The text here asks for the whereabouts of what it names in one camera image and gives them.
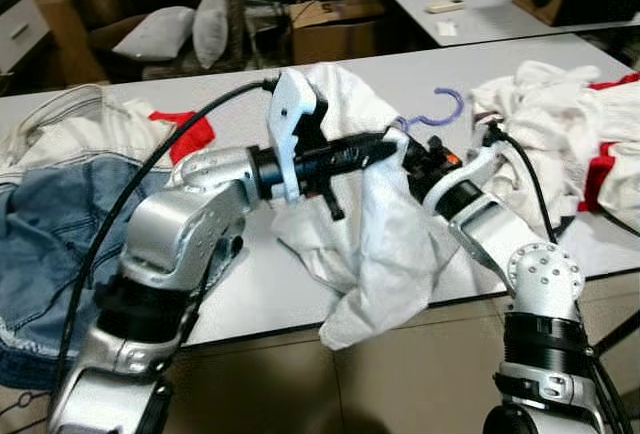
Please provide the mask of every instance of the white cabinet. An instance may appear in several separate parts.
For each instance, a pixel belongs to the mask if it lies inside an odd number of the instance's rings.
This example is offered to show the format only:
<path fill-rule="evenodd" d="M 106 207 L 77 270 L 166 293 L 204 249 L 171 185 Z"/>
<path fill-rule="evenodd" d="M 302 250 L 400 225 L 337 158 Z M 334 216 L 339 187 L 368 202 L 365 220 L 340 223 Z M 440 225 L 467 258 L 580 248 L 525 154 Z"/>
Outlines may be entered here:
<path fill-rule="evenodd" d="M 0 74 L 11 72 L 48 32 L 34 0 L 19 0 L 0 12 Z"/>

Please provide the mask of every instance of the floor tile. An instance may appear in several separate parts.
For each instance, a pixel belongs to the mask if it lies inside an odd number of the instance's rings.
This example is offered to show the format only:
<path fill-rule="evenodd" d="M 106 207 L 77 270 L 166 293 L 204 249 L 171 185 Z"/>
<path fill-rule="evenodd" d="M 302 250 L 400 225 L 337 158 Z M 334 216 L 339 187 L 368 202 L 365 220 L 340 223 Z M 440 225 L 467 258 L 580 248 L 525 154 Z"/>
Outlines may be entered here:
<path fill-rule="evenodd" d="M 497 316 L 390 331 L 335 355 L 347 434 L 481 432 L 500 402 Z"/>
<path fill-rule="evenodd" d="M 220 343 L 188 346 L 178 354 L 180 357 L 210 357 L 212 355 L 230 354 L 233 352 L 251 351 L 254 349 L 265 349 L 269 347 L 286 346 L 288 344 L 298 344 L 301 342 L 318 341 L 318 328 L 292 330 L 281 332 L 279 334 L 271 334 L 266 336 L 258 336 L 249 339 L 237 339 L 223 341 Z"/>
<path fill-rule="evenodd" d="M 441 322 L 477 319 L 495 316 L 496 308 L 491 300 L 465 302 L 449 306 L 427 308 L 405 322 L 400 328 L 439 324 Z"/>
<path fill-rule="evenodd" d="M 34 395 L 31 402 L 26 402 L 29 396 L 28 392 Z M 46 417 L 49 396 L 42 396 L 41 393 L 37 391 L 28 392 L 0 386 L 0 412 L 5 411 L 5 409 L 17 403 L 20 396 L 22 396 L 22 400 L 24 400 L 26 404 L 26 407 L 23 409 L 14 407 L 0 414 L 0 433 L 13 432 Z M 39 423 L 25 431 L 25 433 L 44 434 L 45 431 L 45 423 Z"/>
<path fill-rule="evenodd" d="M 582 304 L 589 341 L 598 342 L 640 308 L 636 294 Z M 602 357 L 620 394 L 640 387 L 640 332 L 635 331 Z"/>
<path fill-rule="evenodd" d="M 588 302 L 629 294 L 640 295 L 640 273 L 638 272 L 587 281 L 580 295 L 580 301 Z"/>
<path fill-rule="evenodd" d="M 182 357 L 170 378 L 165 434 L 342 433 L 332 354 L 317 341 Z"/>

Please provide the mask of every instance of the white table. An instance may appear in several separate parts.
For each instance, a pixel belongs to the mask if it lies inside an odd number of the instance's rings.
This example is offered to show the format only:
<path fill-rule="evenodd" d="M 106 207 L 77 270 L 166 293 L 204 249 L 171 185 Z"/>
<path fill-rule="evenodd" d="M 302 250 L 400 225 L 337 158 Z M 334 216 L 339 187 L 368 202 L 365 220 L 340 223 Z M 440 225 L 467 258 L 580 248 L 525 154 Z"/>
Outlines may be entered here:
<path fill-rule="evenodd" d="M 442 14 L 427 13 L 425 7 L 437 1 L 447 0 L 396 0 L 440 46 L 640 25 L 640 13 L 638 13 L 628 22 L 550 27 L 516 6 L 512 0 L 463 0 L 467 5 L 466 9 Z M 438 23 L 442 22 L 453 23 L 457 35 L 441 35 Z"/>
<path fill-rule="evenodd" d="M 341 64 L 368 82 L 398 112 L 411 115 L 448 113 L 451 99 L 433 94 L 435 87 L 451 87 L 462 93 L 482 82 L 511 74 L 528 59 L 563 68 L 593 64 L 603 79 L 617 79 L 628 68 L 573 35 L 524 39 L 501 43 L 416 52 L 345 61 Z M 240 72 L 215 76 L 121 84 L 108 87 L 122 101 L 149 100 L 164 112 L 197 109 L 212 98 L 273 71 Z M 23 119 L 51 93 L 0 98 L 0 136 Z M 212 115 L 217 146 L 258 143 L 268 136 L 263 116 L 269 96 L 250 94 Z M 469 145 L 469 109 L 456 124 L 424 128 L 417 137 L 437 133 L 454 151 Z M 277 331 L 322 322 L 337 301 L 330 289 L 313 281 L 300 261 L 270 232 L 274 213 L 253 213 L 245 231 L 246 249 L 234 261 L 228 277 L 206 299 L 190 344 Z M 603 218 L 580 215 L 562 238 L 562 244 L 587 275 L 640 266 L 637 238 Z M 489 293 L 504 287 L 494 274 L 471 264 L 460 255 L 441 276 L 433 301 L 445 302 Z"/>

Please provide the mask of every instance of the white pillow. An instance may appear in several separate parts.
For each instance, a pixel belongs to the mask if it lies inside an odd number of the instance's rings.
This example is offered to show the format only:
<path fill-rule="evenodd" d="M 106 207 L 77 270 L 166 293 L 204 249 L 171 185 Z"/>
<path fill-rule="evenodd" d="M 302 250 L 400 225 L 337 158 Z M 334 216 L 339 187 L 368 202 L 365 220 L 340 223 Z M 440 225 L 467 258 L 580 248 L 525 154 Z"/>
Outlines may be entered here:
<path fill-rule="evenodd" d="M 193 22 L 193 48 L 200 65 L 209 69 L 227 47 L 229 28 L 225 0 L 202 0 Z"/>
<path fill-rule="evenodd" d="M 158 9 L 131 31 L 113 52 L 136 61 L 170 61 L 189 38 L 195 11 L 175 6 Z"/>

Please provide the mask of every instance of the blue jeans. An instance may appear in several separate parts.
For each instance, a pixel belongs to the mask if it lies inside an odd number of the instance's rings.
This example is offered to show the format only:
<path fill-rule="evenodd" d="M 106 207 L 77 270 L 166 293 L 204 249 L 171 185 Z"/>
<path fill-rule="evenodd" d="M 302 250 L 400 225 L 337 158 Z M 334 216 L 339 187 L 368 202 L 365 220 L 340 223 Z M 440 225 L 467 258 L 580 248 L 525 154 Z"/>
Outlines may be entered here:
<path fill-rule="evenodd" d="M 138 166 L 117 155 L 28 171 L 0 185 L 0 384 L 48 390 L 73 281 L 94 235 Z M 142 181 L 93 263 L 77 312 L 75 357 L 97 308 L 94 289 L 115 274 L 126 224 L 168 173 Z"/>

